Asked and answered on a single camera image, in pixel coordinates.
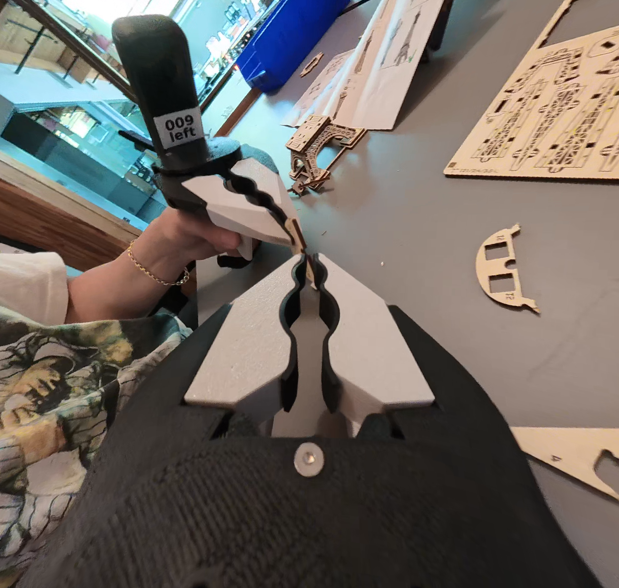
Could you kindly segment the semicircular wooden piece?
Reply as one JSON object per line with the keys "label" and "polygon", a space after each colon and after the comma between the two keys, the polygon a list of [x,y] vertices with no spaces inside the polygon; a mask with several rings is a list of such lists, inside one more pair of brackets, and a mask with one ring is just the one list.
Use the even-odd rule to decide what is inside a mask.
{"label": "semicircular wooden piece", "polygon": [[[521,226],[516,223],[510,228],[496,231],[481,244],[476,254],[477,280],[484,293],[494,302],[511,308],[528,308],[532,312],[540,314],[540,309],[536,302],[523,296],[517,268],[507,267],[510,262],[516,262],[513,240],[514,236],[520,233],[520,231]],[[501,258],[489,259],[487,251],[491,249],[503,249],[505,255]],[[492,291],[491,280],[501,277],[511,278],[514,283],[513,289]]]}

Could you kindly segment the folded paper instruction sheet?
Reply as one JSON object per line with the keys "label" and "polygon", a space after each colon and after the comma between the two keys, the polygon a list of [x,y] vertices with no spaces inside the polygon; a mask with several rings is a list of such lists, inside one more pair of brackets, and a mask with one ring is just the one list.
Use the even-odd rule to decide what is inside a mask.
{"label": "folded paper instruction sheet", "polygon": [[381,0],[355,49],[336,55],[282,121],[310,115],[350,128],[391,130],[443,0]]}

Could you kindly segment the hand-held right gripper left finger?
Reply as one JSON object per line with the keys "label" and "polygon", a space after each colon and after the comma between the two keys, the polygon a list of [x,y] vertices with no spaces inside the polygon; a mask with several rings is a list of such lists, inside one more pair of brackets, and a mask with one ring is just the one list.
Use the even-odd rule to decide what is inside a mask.
{"label": "hand-held right gripper left finger", "polygon": [[240,413],[290,410],[298,382],[290,327],[300,313],[306,258],[295,255],[235,298],[184,395],[192,406]]}

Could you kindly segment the person's left hand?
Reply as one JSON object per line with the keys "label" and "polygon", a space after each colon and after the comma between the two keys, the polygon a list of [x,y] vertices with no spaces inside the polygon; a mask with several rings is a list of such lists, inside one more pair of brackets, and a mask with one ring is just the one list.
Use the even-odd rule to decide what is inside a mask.
{"label": "person's left hand", "polygon": [[153,275],[172,282],[193,261],[235,252],[241,236],[213,224],[207,214],[166,208],[139,236],[133,256]]}

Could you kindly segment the wooden sheet with tower parts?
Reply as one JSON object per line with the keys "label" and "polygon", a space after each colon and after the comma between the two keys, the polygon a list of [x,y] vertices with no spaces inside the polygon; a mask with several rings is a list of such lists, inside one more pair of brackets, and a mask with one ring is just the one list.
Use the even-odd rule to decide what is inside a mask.
{"label": "wooden sheet with tower parts", "polygon": [[548,45],[564,0],[446,176],[618,181],[618,23]]}

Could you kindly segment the wooden tower base model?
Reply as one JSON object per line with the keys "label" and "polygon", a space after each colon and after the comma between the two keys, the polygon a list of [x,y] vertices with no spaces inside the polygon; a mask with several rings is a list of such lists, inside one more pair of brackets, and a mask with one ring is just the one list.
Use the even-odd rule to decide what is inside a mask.
{"label": "wooden tower base model", "polygon": [[[321,176],[336,163],[346,150],[353,149],[366,134],[366,128],[350,128],[332,122],[330,116],[310,115],[286,143],[290,151],[289,177]],[[318,157],[331,142],[340,148],[326,168],[318,166]]]}

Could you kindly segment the wooden puzzle sheet with arcs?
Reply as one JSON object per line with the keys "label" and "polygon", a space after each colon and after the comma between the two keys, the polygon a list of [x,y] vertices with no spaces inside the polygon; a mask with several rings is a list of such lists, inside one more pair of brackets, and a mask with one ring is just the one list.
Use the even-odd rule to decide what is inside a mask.
{"label": "wooden puzzle sheet with arcs", "polygon": [[618,492],[601,480],[595,466],[604,451],[618,459],[617,428],[511,427],[521,450],[564,474],[618,500]]}

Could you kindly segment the person's left forearm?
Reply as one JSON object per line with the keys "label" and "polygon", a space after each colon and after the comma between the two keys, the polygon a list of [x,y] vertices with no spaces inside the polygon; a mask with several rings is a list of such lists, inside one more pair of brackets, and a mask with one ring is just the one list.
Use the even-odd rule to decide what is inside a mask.
{"label": "person's left forearm", "polygon": [[133,256],[134,242],[113,261],[68,280],[66,323],[148,316],[168,290],[187,281],[188,267],[172,282],[153,275]]}

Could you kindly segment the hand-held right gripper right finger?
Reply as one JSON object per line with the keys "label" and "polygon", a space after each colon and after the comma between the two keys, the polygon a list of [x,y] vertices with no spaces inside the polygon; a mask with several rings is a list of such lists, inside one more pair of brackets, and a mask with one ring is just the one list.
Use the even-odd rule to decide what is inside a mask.
{"label": "hand-held right gripper right finger", "polygon": [[431,405],[430,389],[387,303],[326,255],[314,257],[329,412],[382,414]]}

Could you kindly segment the thin wooden spire piece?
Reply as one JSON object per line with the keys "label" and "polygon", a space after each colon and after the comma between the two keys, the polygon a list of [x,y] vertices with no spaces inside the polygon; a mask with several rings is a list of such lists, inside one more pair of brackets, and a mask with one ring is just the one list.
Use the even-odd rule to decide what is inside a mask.
{"label": "thin wooden spire piece", "polygon": [[327,171],[321,176],[308,176],[304,179],[299,176],[293,186],[287,192],[293,193],[298,197],[303,196],[307,191],[321,192],[324,185],[330,180],[330,172]]}

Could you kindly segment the large blue storage bin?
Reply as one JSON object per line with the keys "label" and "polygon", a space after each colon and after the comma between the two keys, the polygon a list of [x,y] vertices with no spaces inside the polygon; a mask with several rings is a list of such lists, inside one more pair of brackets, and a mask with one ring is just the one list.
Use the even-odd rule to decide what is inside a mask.
{"label": "large blue storage bin", "polygon": [[236,60],[262,93],[281,88],[350,0],[281,0]]}

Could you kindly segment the small square wooden piece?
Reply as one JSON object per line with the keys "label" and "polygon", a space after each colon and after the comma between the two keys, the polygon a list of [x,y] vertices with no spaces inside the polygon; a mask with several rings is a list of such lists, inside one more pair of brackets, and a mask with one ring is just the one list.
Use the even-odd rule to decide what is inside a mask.
{"label": "small square wooden piece", "polygon": [[294,254],[306,254],[306,242],[298,219],[288,218],[285,221],[285,230],[290,235],[291,251]]}

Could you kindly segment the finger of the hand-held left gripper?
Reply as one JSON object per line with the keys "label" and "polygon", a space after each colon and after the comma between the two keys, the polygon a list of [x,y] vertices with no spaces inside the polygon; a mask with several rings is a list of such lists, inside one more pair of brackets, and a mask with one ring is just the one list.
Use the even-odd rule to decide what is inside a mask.
{"label": "finger of the hand-held left gripper", "polygon": [[185,182],[185,188],[204,201],[214,225],[266,243],[292,245],[290,235],[267,208],[228,190],[220,176],[191,178]]}
{"label": "finger of the hand-held left gripper", "polygon": [[288,218],[298,219],[297,209],[280,176],[257,159],[243,159],[229,166],[225,180],[232,192],[267,208],[282,226]]}

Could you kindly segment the wooden ledge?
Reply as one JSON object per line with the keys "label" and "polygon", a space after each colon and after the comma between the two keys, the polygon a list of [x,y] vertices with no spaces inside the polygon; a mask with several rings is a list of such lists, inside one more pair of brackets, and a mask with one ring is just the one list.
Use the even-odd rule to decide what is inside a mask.
{"label": "wooden ledge", "polygon": [[1,154],[1,238],[56,252],[66,265],[86,271],[117,258],[141,232]]}

